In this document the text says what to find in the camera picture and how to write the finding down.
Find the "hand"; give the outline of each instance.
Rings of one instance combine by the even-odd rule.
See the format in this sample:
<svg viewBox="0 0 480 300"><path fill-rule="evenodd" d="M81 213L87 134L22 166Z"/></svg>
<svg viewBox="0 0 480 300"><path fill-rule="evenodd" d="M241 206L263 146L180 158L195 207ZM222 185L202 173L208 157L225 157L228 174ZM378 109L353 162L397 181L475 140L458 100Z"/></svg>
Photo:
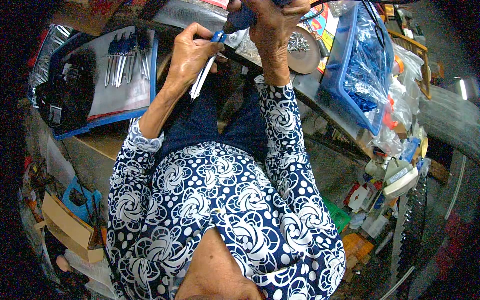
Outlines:
<svg viewBox="0 0 480 300"><path fill-rule="evenodd" d="M194 35L205 39L193 39ZM198 23L192 23L175 38L172 61L164 86L185 90L195 83L209 57L225 49L223 43L210 42L212 36L210 30ZM216 64L210 70L215 73Z"/></svg>
<svg viewBox="0 0 480 300"><path fill-rule="evenodd" d="M284 7L277 7L270 0L234 0L227 9L239 10L242 3L257 15L257 23L250 27L250 39L262 59L265 82L278 86L288 84L288 39L300 18L310 10L309 0L293 0Z"/></svg>

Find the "clear plastic bag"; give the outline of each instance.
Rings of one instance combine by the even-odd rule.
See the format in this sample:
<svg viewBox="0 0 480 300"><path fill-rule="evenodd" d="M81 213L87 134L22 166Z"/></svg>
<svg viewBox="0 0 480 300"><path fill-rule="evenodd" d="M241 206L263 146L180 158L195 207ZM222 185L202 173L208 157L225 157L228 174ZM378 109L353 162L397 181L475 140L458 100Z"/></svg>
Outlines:
<svg viewBox="0 0 480 300"><path fill-rule="evenodd" d="M367 9L360 5L355 40L344 82L345 91L363 112L376 109L380 102L389 103L387 92L394 61L387 29L378 13L375 10L373 13L384 33L385 48L377 38L374 21Z"/></svg>
<svg viewBox="0 0 480 300"><path fill-rule="evenodd" d="M410 107L411 113L417 115L420 112L420 97L423 97L423 93L415 80L422 80L421 67L425 62L420 57L413 54L413 52L408 51L399 45L394 44L393 49L395 55L400 57L405 67L403 73L398 77L400 83L403 84L407 90L403 95L403 99Z"/></svg>
<svg viewBox="0 0 480 300"><path fill-rule="evenodd" d="M332 12L332 16L338 18L359 3L360 1L332 1L328 3L328 7Z"/></svg>
<svg viewBox="0 0 480 300"><path fill-rule="evenodd" d="M412 126L412 110L403 98L405 92L406 88L397 78L393 77L392 84L388 91L389 95L394 100L392 116L394 120L401 122L408 131Z"/></svg>
<svg viewBox="0 0 480 300"><path fill-rule="evenodd" d="M369 142L368 146L377 146L390 157L399 158L403 151L403 145L395 131L382 125L377 136Z"/></svg>

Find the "blue and white patterned shirt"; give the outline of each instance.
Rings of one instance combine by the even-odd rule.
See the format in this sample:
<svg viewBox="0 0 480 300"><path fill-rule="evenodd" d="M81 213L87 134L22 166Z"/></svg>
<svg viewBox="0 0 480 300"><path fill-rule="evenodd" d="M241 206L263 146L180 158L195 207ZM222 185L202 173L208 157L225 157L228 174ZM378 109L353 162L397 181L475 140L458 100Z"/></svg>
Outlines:
<svg viewBox="0 0 480 300"><path fill-rule="evenodd" d="M147 139L137 122L131 127L108 195L107 249L119 295L174 299L213 227L267 299L327 299L340 284L345 252L315 186L292 85L255 82L266 171L240 149L206 142L167 155L151 172L164 135Z"/></svg>

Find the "forearm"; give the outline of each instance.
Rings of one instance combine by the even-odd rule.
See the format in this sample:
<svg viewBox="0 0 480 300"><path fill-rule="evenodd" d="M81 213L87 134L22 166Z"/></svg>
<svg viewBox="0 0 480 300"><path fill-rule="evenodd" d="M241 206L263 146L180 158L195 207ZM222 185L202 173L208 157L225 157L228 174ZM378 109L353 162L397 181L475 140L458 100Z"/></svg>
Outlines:
<svg viewBox="0 0 480 300"><path fill-rule="evenodd" d="M138 124L145 138L157 138L178 99L186 92L185 84L165 83Z"/></svg>

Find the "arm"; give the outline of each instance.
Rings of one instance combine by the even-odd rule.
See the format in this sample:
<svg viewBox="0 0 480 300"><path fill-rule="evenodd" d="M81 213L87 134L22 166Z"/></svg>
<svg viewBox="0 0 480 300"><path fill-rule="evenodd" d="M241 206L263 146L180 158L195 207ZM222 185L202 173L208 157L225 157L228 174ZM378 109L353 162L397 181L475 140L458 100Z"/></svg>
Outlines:
<svg viewBox="0 0 480 300"><path fill-rule="evenodd" d="M108 195L108 251L113 264L134 245L144 225L151 195L149 170L155 163L164 135L161 129L175 104L195 81L210 56L223 48L210 39L212 33L197 23L175 38L170 71L154 101L129 130L117 156Z"/></svg>

